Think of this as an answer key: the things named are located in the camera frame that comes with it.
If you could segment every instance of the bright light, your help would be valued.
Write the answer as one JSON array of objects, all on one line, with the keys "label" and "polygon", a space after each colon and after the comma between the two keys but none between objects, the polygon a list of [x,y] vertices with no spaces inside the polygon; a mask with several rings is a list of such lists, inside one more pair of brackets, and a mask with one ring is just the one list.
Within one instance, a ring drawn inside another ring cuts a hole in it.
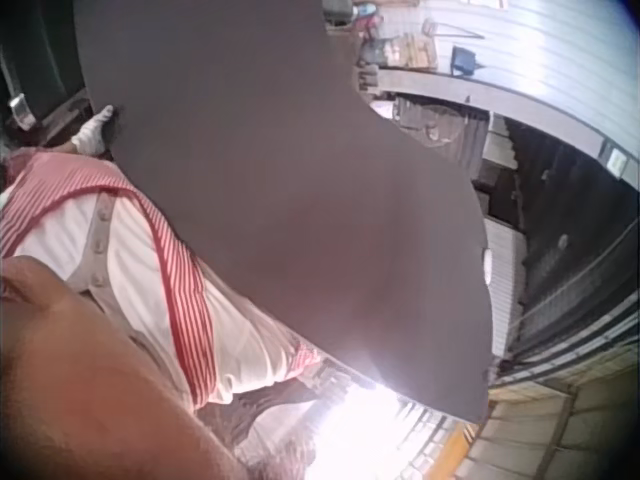
[{"label": "bright light", "polygon": [[344,403],[328,415],[316,437],[316,460],[307,480],[371,480],[396,463],[394,422],[400,408],[383,387],[353,386]]}]

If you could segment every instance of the white glove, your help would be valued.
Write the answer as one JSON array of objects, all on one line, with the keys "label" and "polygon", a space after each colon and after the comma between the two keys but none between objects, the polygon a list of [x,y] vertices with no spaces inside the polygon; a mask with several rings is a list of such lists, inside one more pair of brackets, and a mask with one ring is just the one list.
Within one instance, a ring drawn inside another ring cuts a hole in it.
[{"label": "white glove", "polygon": [[102,126],[113,116],[113,106],[107,105],[100,113],[94,115],[87,121],[80,131],[71,137],[80,155],[96,157],[106,150],[104,140],[102,140]]}]

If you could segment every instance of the person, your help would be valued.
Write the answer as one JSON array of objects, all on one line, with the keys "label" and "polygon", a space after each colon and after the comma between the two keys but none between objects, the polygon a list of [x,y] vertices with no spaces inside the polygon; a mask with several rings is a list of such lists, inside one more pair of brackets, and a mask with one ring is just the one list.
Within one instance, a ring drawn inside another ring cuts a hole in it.
[{"label": "person", "polygon": [[34,257],[94,302],[190,410],[229,403],[320,361],[225,285],[113,163],[94,158],[105,151],[102,127],[112,115],[107,106],[70,142],[4,160],[2,258]]},{"label": "person", "polygon": [[12,257],[1,278],[2,478],[263,478],[239,464],[184,409],[151,358],[50,268]]}]

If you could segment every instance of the button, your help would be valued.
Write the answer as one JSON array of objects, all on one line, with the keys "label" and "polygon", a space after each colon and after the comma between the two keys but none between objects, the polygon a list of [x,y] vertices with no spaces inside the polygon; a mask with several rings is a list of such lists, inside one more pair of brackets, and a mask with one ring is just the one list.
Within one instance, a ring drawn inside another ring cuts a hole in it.
[{"label": "button", "polygon": [[98,218],[103,222],[106,222],[111,218],[111,212],[106,208],[101,208],[98,210]]},{"label": "button", "polygon": [[93,251],[96,253],[104,253],[105,242],[103,240],[96,240],[93,244]]},{"label": "button", "polygon": [[93,277],[91,277],[91,283],[93,283],[95,287],[104,287],[104,276],[100,274],[94,274]]}]

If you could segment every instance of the dark gray sheet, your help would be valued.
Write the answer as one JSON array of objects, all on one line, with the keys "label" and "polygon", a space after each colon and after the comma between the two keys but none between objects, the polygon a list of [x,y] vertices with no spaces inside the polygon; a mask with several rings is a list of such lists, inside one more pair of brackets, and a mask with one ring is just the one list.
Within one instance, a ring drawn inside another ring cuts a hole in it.
[{"label": "dark gray sheet", "polygon": [[319,0],[79,0],[76,28],[117,163],[202,259],[340,362],[480,419],[478,201],[360,100]]}]

